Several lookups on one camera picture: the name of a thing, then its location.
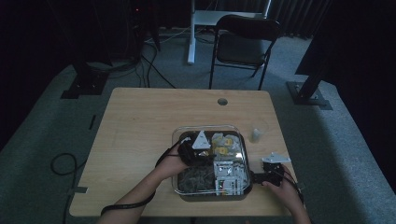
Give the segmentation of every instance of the clear plastic container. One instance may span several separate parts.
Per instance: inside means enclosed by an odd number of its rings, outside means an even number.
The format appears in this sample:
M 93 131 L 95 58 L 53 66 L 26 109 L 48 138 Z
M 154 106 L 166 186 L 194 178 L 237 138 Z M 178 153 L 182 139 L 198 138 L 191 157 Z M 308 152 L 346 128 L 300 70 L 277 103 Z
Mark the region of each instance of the clear plastic container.
M 244 199 L 252 181 L 241 133 L 233 125 L 180 127 L 172 135 L 173 144 L 186 137 L 196 153 L 213 159 L 173 176 L 175 192 L 187 202 Z

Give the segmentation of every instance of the black chair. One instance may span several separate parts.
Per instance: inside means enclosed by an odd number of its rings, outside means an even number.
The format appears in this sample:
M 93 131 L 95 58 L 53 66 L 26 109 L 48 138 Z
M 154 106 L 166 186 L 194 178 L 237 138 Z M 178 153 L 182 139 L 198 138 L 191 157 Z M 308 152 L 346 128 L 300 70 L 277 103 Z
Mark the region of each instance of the black chair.
M 270 60 L 271 48 L 279 34 L 280 25 L 277 21 L 238 15 L 221 17 L 215 26 L 209 89 L 212 89 L 215 65 L 252 69 L 254 73 L 251 77 L 263 67 L 259 91 Z

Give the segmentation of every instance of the person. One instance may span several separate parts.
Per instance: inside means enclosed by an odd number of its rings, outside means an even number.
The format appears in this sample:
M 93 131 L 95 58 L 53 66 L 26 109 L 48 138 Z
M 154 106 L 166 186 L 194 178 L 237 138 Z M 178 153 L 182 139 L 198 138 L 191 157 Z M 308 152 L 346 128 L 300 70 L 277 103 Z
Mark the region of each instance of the person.
M 133 189 L 131 189 L 122 198 L 116 201 L 115 204 L 131 204 L 141 203 L 150 196 L 153 196 L 156 188 L 160 186 L 163 180 L 181 173 L 187 166 L 177 155 L 178 145 L 171 148 L 169 155 L 163 157 L 163 160 Z M 290 171 L 286 166 L 285 177 L 290 178 Z M 309 216 L 301 202 L 296 189 L 289 183 L 289 181 L 282 181 L 279 187 L 269 183 L 262 182 L 265 188 L 271 190 L 277 198 L 289 209 L 294 224 L 310 224 Z M 108 210 L 103 213 L 97 221 L 97 224 L 131 224 L 137 223 L 141 214 L 145 209 L 145 205 L 138 206 L 132 209 L 115 209 Z

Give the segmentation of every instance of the stand base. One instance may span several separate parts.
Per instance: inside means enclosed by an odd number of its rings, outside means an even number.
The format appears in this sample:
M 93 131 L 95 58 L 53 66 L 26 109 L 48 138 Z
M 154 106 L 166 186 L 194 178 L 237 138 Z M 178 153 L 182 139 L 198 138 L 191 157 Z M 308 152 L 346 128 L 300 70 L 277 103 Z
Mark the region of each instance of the stand base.
M 77 75 L 70 89 L 64 91 L 61 99 L 77 99 L 80 95 L 101 95 L 106 85 L 109 73 L 93 72 L 94 78 L 89 84 L 81 85 L 80 76 Z
M 314 94 L 309 99 L 299 97 L 299 91 L 304 85 L 303 82 L 286 82 L 288 85 L 291 97 L 296 105 L 318 105 L 322 110 L 332 110 L 332 106 L 328 100 L 325 100 L 319 89 L 315 90 Z

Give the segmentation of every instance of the gray carpet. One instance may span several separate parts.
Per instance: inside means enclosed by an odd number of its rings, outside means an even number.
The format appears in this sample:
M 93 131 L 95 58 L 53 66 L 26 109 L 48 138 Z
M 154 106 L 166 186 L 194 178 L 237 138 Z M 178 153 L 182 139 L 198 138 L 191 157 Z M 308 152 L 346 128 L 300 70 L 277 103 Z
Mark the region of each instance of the gray carpet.
M 93 139 L 116 87 L 207 89 L 212 40 L 199 35 L 195 64 L 187 64 L 188 38 L 180 35 L 163 39 L 149 69 L 146 61 L 129 71 L 110 75 L 102 95 L 60 99 L 75 72 L 66 67 L 46 91 L 0 154 L 0 223 L 63 222 L 68 190 L 73 176 L 59 176 L 50 169 L 60 153 L 72 153 L 78 164 L 90 153 Z M 306 76 L 294 72 L 309 40 L 281 37 L 276 42 L 263 83 L 274 102 L 280 127 L 299 182 L 304 183 L 308 213 L 315 223 L 395 223 L 396 197 L 365 144 L 359 129 L 340 100 L 336 88 L 321 82 L 319 90 L 332 110 L 316 105 L 295 105 L 287 81 L 302 82 Z M 143 55 L 151 61 L 155 52 L 145 46 Z M 99 63 L 92 66 L 105 69 Z M 256 90 L 260 77 L 245 71 L 220 68 L 213 89 Z M 55 162 L 59 172 L 73 169 L 71 158 Z M 71 217 L 66 223 L 94 223 L 96 217 Z M 291 223 L 290 217 L 200 217 L 196 223 L 242 224 Z M 189 223 L 188 218 L 143 217 L 140 223 Z

